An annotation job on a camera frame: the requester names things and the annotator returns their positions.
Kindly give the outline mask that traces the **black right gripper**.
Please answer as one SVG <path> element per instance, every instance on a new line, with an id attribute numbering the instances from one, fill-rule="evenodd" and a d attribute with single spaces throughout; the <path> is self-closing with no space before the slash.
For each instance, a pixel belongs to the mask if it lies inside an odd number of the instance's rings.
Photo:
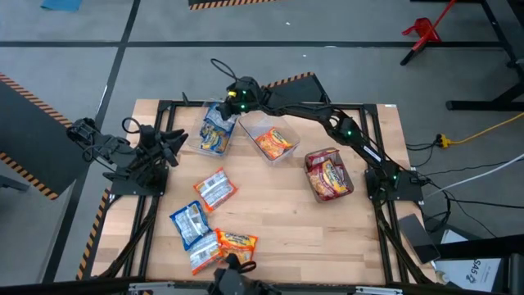
<path id="1" fill-rule="evenodd" d="M 223 120 L 236 121 L 242 112 L 258 111 L 262 90 L 257 81 L 243 76 L 227 87 L 226 102 L 219 103 L 216 110 Z"/>

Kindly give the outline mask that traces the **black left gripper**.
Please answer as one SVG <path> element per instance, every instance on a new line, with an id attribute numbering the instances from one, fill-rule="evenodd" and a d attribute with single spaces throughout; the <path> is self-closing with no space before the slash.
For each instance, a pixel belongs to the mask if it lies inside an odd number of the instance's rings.
<path id="1" fill-rule="evenodd" d="M 166 159 L 172 167 L 178 165 L 178 143 L 184 143 L 188 137 L 184 129 L 163 132 L 155 130 L 151 125 L 139 125 L 139 133 L 139 149 L 147 161 L 158 162 Z"/>

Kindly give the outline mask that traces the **blue Maruchan noodle pack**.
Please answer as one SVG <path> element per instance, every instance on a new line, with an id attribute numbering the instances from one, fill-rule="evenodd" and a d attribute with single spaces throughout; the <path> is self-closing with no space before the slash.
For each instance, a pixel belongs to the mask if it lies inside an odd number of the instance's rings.
<path id="1" fill-rule="evenodd" d="M 181 236 L 185 251 L 188 251 L 211 231 L 206 215 L 198 201 L 190 202 L 170 215 L 169 218 Z"/>
<path id="2" fill-rule="evenodd" d="M 237 121 L 233 121 L 233 120 L 230 120 L 230 119 L 223 120 L 221 118 L 220 113 L 216 110 L 216 107 L 217 107 L 218 104 L 219 104 L 218 102 L 213 102 L 213 103 L 210 104 L 209 109 L 208 109 L 208 111 L 206 113 L 204 121 L 206 121 L 208 123 L 213 123 L 215 126 L 220 127 L 221 129 L 223 129 L 225 132 L 230 133 L 230 132 L 233 131 L 234 126 L 235 126 Z"/>
<path id="3" fill-rule="evenodd" d="M 200 149 L 222 155 L 225 153 L 230 133 L 210 122 L 205 122 L 200 129 L 202 138 Z"/>

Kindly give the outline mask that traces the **orange Maruchan noodle pack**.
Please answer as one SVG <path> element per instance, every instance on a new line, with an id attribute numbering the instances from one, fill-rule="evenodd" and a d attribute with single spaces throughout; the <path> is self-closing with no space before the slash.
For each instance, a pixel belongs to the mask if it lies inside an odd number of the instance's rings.
<path id="1" fill-rule="evenodd" d="M 293 147 L 275 127 L 257 137 L 255 143 L 270 160 L 276 160 Z"/>
<path id="2" fill-rule="evenodd" d="M 192 274 L 196 275 L 223 257 L 216 232 L 206 234 L 189 249 Z"/>
<path id="3" fill-rule="evenodd" d="M 216 210 L 237 192 L 237 186 L 231 182 L 222 167 L 210 177 L 194 184 L 193 188 L 204 202 L 207 211 Z"/>
<path id="4" fill-rule="evenodd" d="M 241 264 L 252 261 L 258 238 L 253 235 L 234 234 L 215 229 L 219 251 L 223 259 L 234 254 Z"/>

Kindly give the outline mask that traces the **red Maruchan noodle pack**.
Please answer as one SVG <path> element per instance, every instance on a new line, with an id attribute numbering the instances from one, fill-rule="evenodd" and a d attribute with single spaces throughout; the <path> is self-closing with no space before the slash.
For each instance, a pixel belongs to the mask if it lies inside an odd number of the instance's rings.
<path id="1" fill-rule="evenodd" d="M 337 165 L 339 151 L 335 148 L 326 148 L 317 152 L 311 152 L 305 156 L 305 166 L 309 169 L 313 166 L 330 160 Z"/>
<path id="2" fill-rule="evenodd" d="M 340 175 L 340 170 L 332 160 L 323 161 L 312 166 L 307 176 L 316 198 L 320 202 L 327 202 L 343 197 L 352 191 L 352 188 Z"/>

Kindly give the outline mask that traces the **clear plastic bin with label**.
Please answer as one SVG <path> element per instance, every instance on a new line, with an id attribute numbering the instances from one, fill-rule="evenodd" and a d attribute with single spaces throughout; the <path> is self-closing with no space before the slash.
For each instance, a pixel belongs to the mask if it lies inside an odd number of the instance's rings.
<path id="1" fill-rule="evenodd" d="M 262 157 L 262 159 L 270 166 L 275 166 L 279 162 L 286 160 L 293 154 L 300 144 L 299 134 L 282 117 L 269 116 L 262 111 L 253 111 L 246 115 L 242 115 L 237 122 L 245 131 L 246 136 L 251 141 L 251 145 Z M 284 152 L 284 154 L 276 160 L 268 159 L 259 146 L 255 143 L 255 139 L 257 137 L 268 132 L 273 127 L 275 127 L 287 141 L 293 144 L 293 147 L 290 150 Z"/>

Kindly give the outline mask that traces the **black table with hazard tape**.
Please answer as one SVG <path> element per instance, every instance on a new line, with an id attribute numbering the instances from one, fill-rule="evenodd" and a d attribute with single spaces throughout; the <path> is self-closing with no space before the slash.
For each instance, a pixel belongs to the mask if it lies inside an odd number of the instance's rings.
<path id="1" fill-rule="evenodd" d="M 54 200 L 86 171 L 82 149 L 66 130 L 72 122 L 0 73 L 0 161 Z"/>
<path id="2" fill-rule="evenodd" d="M 276 2 L 277 0 L 188 0 L 190 11 Z"/>
<path id="3" fill-rule="evenodd" d="M 305 72 L 265 85 L 262 103 L 276 108 L 299 103 L 330 104 L 331 100 L 316 74 Z"/>

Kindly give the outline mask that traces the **blue floor mat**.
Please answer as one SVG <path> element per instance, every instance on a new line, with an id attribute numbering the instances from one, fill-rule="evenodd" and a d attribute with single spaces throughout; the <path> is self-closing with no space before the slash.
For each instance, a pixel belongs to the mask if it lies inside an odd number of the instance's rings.
<path id="1" fill-rule="evenodd" d="M 83 0 L 43 0 L 41 8 L 52 11 L 78 11 Z"/>

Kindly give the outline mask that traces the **red metal stand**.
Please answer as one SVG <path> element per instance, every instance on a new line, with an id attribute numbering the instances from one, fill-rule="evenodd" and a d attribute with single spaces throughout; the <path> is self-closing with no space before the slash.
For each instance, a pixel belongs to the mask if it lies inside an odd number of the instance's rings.
<path id="1" fill-rule="evenodd" d="M 415 32 L 418 34 L 419 40 L 410 48 L 407 55 L 400 61 L 401 66 L 406 66 L 410 61 L 412 61 L 424 50 L 428 43 L 441 43 L 441 38 L 437 33 L 436 28 L 456 2 L 457 0 L 449 0 L 443 12 L 434 22 L 431 22 L 426 17 L 417 18 L 411 27 L 402 32 L 402 35 L 408 35 Z"/>

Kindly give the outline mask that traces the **black tablet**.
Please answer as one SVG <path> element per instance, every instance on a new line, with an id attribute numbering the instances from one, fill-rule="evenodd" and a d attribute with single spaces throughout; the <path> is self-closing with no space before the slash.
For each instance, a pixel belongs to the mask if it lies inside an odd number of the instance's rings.
<path id="1" fill-rule="evenodd" d="M 415 214 L 401 218 L 399 226 L 422 264 L 440 258 L 440 253 L 436 249 L 435 244 Z"/>

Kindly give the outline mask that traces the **black metal beam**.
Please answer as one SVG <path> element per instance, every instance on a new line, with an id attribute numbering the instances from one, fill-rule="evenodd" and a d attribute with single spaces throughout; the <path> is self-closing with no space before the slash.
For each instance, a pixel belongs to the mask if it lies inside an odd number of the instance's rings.
<path id="1" fill-rule="evenodd" d="M 502 284 L 502 293 L 524 295 L 524 234 L 467 240 L 455 232 L 448 231 L 442 239 L 442 244 L 436 248 L 440 253 L 439 260 L 442 261 L 500 259 L 495 284 Z"/>

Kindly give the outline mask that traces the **white printed box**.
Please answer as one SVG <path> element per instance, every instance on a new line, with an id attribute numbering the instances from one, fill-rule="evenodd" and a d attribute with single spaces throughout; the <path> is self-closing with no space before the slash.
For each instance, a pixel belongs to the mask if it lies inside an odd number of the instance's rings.
<path id="1" fill-rule="evenodd" d="M 470 290 L 491 292 L 501 260 L 473 259 L 434 261 L 437 277 L 443 283 Z"/>

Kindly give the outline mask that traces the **silver metal bracket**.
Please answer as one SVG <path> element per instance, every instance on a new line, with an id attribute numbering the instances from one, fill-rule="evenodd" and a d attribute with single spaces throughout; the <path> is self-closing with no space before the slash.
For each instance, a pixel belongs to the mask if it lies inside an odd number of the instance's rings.
<path id="1" fill-rule="evenodd" d="M 133 283 L 129 285 L 129 291 L 131 293 L 138 293 L 141 291 L 151 290 L 154 291 L 158 288 L 172 288 L 173 282 L 148 282 L 148 283 Z"/>
<path id="2" fill-rule="evenodd" d="M 401 289 L 357 286 L 354 295 L 404 295 Z"/>

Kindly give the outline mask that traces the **black desk frame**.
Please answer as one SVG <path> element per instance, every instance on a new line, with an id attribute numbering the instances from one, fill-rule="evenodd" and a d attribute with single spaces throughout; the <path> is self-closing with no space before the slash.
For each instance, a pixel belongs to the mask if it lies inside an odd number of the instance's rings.
<path id="1" fill-rule="evenodd" d="M 409 54 L 401 61 L 401 65 L 405 66 L 409 61 L 421 52 L 426 44 L 429 42 L 429 36 L 436 32 L 436 27 L 442 20 L 442 18 L 448 13 L 451 7 L 456 2 L 466 2 L 480 4 L 490 25 L 495 32 L 498 39 L 494 43 L 495 48 L 502 48 L 508 55 L 507 67 L 514 70 L 517 73 L 518 82 L 515 83 L 511 88 L 501 93 L 498 97 L 489 101 L 459 101 L 451 100 L 445 103 L 446 108 L 449 111 L 524 111 L 524 102 L 516 102 L 521 96 L 524 96 L 524 65 L 522 59 L 517 59 L 512 45 L 508 41 L 506 35 L 503 32 L 502 27 L 497 21 L 494 12 L 491 10 L 487 0 L 449 0 L 449 4 L 440 14 L 439 18 L 434 24 L 430 25 L 427 32 L 423 34 L 420 39 L 412 46 Z"/>

